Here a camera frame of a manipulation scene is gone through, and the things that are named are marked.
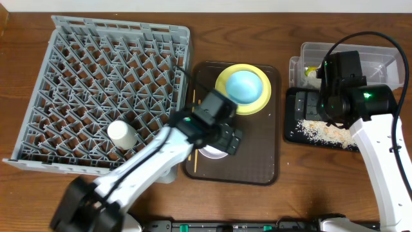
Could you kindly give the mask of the pink bowl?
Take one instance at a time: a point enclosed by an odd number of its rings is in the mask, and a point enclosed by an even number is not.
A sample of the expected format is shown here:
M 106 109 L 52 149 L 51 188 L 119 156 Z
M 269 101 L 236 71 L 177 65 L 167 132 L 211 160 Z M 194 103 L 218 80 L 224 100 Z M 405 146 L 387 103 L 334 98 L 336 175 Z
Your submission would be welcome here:
M 199 149 L 199 152 L 209 159 L 222 159 L 223 157 L 226 157 L 228 155 L 228 153 L 220 151 L 219 149 L 209 145 L 206 145 L 205 147 Z

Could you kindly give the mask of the white cup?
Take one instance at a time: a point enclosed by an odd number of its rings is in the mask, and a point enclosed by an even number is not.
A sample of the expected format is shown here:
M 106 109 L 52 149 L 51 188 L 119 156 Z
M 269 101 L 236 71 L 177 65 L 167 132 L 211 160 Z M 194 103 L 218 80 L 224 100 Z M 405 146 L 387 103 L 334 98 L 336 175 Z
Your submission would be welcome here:
M 136 130 L 124 121 L 113 121 L 108 126 L 108 136 L 113 144 L 122 149 L 131 149 L 138 141 Z

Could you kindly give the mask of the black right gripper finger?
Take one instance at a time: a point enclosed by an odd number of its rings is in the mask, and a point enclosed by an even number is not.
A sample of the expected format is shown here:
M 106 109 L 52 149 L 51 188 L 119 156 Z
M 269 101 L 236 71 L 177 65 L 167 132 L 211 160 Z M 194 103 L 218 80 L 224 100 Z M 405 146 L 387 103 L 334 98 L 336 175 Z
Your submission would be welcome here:
M 305 119 L 306 108 L 306 92 L 297 92 L 295 95 L 295 120 L 300 121 Z
M 307 121 L 322 121 L 321 116 L 317 112 L 318 96 L 308 96 L 306 102 L 305 119 Z

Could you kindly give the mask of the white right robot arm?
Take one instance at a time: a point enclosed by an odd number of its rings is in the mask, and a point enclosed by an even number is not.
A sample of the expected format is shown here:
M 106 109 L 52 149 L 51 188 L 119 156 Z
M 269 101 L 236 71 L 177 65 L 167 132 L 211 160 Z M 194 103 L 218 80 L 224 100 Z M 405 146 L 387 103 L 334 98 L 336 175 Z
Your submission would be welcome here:
M 295 119 L 348 129 L 371 180 L 380 230 L 411 231 L 411 159 L 392 89 L 367 84 L 357 51 L 328 54 L 316 74 L 321 87 L 297 93 Z

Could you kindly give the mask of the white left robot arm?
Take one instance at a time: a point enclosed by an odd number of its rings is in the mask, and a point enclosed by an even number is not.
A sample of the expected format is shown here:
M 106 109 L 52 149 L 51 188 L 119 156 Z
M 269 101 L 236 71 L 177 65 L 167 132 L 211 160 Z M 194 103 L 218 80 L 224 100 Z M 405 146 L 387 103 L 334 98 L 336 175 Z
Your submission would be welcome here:
M 200 104 L 172 114 L 157 136 L 131 159 L 93 182 L 77 177 L 66 189 L 52 217 L 52 231 L 141 231 L 128 211 L 136 199 L 165 172 L 183 162 L 194 149 L 235 136 L 224 129 L 238 105 L 217 90 Z

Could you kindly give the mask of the white tissue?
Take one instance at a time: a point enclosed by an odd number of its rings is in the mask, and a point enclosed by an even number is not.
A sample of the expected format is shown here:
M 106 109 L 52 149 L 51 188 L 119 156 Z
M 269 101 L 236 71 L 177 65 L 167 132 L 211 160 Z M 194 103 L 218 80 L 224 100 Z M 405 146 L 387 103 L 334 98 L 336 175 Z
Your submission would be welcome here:
M 316 78 L 310 78 L 305 76 L 303 78 L 303 86 L 305 88 L 315 88 L 315 89 L 319 89 L 321 87 L 321 80 Z

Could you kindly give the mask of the light blue bowl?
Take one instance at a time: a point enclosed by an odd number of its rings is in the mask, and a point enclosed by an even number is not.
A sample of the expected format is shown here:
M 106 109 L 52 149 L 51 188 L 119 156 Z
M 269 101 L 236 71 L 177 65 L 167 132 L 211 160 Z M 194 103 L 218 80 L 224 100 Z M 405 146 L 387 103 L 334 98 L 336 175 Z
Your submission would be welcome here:
M 232 101 L 238 104 L 252 104 L 263 93 L 263 82 L 253 72 L 238 71 L 228 78 L 225 90 Z

